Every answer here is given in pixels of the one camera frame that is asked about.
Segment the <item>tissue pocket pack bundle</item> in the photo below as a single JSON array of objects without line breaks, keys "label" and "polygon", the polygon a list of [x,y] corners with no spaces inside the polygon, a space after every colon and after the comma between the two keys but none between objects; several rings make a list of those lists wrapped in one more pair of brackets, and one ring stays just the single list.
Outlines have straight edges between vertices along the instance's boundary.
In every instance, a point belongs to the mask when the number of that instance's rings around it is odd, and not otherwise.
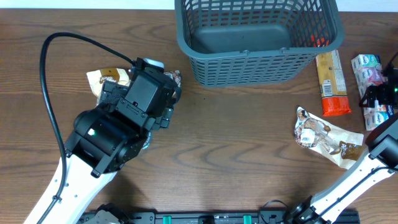
[{"label": "tissue pocket pack bundle", "polygon": [[359,54],[351,65],[361,97],[365,127],[374,130],[390,119],[397,108],[397,68],[392,58],[382,67],[380,56]]}]

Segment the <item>orange cracker sleeve package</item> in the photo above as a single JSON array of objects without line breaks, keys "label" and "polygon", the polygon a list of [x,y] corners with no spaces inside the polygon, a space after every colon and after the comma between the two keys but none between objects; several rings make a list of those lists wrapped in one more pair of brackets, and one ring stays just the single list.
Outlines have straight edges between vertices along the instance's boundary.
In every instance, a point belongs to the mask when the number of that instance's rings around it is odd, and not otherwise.
[{"label": "orange cracker sleeve package", "polygon": [[341,66],[339,51],[322,53],[315,57],[320,86],[323,115],[341,116],[352,112]]}]

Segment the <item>beige cookie bag with barcode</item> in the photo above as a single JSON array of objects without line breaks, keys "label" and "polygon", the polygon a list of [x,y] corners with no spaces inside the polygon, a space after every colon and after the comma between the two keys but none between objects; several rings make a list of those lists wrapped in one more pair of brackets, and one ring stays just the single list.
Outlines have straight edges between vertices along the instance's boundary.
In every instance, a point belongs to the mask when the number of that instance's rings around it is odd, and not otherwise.
[{"label": "beige cookie bag with barcode", "polygon": [[349,169],[365,149],[364,135],[341,129],[299,106],[294,129],[298,145],[329,159],[338,167]]}]

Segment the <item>grey plastic lattice basket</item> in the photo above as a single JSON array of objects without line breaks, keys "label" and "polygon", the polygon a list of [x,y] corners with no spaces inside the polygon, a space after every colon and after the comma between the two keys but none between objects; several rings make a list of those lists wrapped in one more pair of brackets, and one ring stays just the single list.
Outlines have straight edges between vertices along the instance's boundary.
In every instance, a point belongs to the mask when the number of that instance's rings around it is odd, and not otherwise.
[{"label": "grey plastic lattice basket", "polygon": [[175,0],[177,42],[206,87],[282,83],[337,49],[334,0]]}]

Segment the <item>beige PanBee snack bag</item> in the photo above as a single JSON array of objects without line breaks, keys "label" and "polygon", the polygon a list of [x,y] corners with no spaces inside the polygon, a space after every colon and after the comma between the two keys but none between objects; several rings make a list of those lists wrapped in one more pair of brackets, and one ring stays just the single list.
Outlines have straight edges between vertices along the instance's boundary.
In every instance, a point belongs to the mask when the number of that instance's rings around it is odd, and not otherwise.
[{"label": "beige PanBee snack bag", "polygon": [[105,81],[113,82],[123,86],[129,86],[130,79],[127,72],[121,68],[102,68],[86,73],[92,93],[97,97],[99,104],[101,90]]}]

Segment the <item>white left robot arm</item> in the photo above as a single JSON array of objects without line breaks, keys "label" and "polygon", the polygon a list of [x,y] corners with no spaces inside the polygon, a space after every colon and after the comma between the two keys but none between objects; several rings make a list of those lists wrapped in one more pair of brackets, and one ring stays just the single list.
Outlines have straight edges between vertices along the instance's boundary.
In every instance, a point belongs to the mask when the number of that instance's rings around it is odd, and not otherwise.
[{"label": "white left robot arm", "polygon": [[178,72],[136,66],[133,76],[89,72],[97,105],[80,113],[66,141],[58,137],[57,170],[26,223],[76,223],[126,162],[149,146],[153,131],[168,128],[181,97]]}]

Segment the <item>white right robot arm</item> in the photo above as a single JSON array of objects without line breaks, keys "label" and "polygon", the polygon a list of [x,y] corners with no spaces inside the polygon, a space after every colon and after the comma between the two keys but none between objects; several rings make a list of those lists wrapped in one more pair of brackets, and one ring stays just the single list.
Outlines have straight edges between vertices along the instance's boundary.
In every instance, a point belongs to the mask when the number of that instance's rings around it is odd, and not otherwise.
[{"label": "white right robot arm", "polygon": [[330,188],[286,213],[284,223],[334,223],[365,191],[397,173],[397,115],[372,131],[366,145],[359,159]]}]

